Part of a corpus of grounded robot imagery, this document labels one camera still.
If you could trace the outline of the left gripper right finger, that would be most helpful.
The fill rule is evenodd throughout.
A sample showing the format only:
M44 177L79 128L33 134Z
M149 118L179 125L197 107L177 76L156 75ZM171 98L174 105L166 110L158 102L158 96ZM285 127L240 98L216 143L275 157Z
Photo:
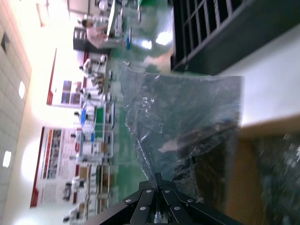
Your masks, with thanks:
M170 225L237 225L238 221L182 192L158 175L159 201Z

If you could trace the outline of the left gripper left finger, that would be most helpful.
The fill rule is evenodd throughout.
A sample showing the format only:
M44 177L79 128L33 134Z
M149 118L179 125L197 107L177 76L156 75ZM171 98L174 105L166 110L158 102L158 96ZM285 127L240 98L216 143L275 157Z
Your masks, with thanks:
M84 222L85 225L154 225L156 191L149 181L138 191Z

